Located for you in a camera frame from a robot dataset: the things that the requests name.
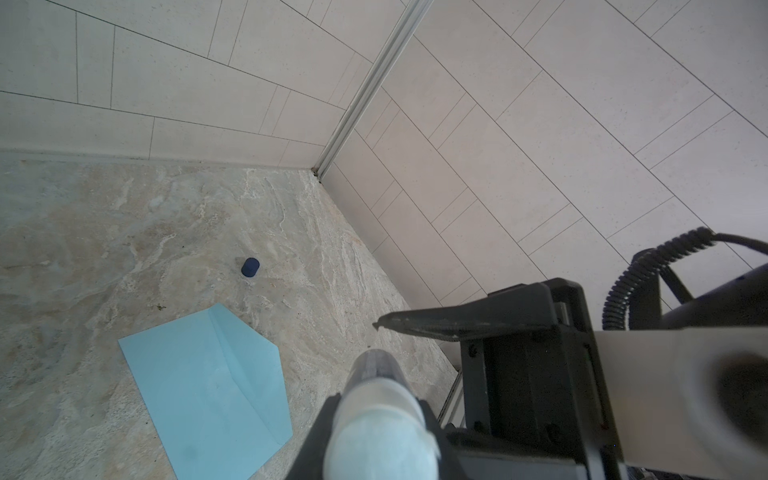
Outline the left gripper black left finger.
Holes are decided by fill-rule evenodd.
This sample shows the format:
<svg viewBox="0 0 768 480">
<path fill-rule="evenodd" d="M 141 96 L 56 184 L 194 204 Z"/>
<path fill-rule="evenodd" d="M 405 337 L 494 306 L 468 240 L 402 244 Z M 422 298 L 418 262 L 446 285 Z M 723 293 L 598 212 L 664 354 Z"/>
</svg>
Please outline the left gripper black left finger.
<svg viewBox="0 0 768 480">
<path fill-rule="evenodd" d="M 326 399 L 285 477 L 286 480 L 323 479 L 324 456 L 340 401 L 340 394 Z"/>
</svg>

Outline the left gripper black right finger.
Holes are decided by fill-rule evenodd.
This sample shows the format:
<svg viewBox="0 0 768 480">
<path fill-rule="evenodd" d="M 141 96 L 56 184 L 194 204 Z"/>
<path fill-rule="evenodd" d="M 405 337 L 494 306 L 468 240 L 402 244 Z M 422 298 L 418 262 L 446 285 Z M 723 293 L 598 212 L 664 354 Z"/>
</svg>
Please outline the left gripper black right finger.
<svg viewBox="0 0 768 480">
<path fill-rule="evenodd" d="M 419 400 L 419 405 L 424 415 L 426 428 L 437 442 L 439 478 L 441 480 L 468 480 L 453 446 L 448 442 L 430 405 L 422 399 Z"/>
</svg>

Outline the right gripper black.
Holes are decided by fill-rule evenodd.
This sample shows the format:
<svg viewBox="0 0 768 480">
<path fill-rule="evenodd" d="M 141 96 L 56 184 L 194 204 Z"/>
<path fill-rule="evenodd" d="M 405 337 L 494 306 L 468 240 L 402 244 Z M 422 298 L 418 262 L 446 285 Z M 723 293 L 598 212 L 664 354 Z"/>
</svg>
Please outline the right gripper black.
<svg viewBox="0 0 768 480">
<path fill-rule="evenodd" d="M 385 314 L 405 335 L 460 342 L 469 479 L 621 479 L 624 461 L 583 289 L 556 278 L 461 305 Z"/>
</svg>

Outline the blue white glue stick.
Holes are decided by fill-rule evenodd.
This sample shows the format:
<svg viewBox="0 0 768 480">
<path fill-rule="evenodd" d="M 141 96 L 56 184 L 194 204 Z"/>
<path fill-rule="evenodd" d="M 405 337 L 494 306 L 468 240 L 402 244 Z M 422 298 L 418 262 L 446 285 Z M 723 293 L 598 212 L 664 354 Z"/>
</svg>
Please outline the blue white glue stick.
<svg viewBox="0 0 768 480">
<path fill-rule="evenodd" d="M 369 349 L 352 366 L 333 417 L 325 479 L 437 479 L 441 453 L 397 360 Z"/>
</svg>

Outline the teal paper envelope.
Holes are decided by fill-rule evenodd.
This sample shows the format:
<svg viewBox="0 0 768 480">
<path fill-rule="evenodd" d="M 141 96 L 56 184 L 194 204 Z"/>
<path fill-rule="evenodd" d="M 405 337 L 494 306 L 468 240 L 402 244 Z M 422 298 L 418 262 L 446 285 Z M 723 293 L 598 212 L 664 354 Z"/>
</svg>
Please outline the teal paper envelope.
<svg viewBox="0 0 768 480">
<path fill-rule="evenodd" d="M 221 304 L 120 339 L 180 479 L 248 479 L 292 437 L 280 354 Z"/>
</svg>

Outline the dark blue glue stick cap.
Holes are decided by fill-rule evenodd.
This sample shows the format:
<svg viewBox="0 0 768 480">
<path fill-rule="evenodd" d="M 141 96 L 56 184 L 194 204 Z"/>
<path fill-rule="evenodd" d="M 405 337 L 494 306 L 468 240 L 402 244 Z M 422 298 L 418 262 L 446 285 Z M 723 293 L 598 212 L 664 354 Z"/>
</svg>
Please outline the dark blue glue stick cap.
<svg viewBox="0 0 768 480">
<path fill-rule="evenodd" d="M 259 271 L 261 263 L 253 257 L 246 258 L 241 266 L 241 274 L 246 278 L 253 278 Z"/>
</svg>

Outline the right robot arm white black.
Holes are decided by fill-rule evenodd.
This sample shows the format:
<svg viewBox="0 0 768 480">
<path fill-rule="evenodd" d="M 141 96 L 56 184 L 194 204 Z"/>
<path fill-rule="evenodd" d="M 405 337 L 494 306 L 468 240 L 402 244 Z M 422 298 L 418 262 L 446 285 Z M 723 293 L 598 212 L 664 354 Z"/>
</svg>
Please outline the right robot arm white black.
<svg viewBox="0 0 768 480">
<path fill-rule="evenodd" d="M 590 313 L 555 278 L 378 326 L 456 342 L 463 413 L 437 431 L 444 479 L 763 479 L 767 266 L 700 227 L 636 253 Z"/>
</svg>

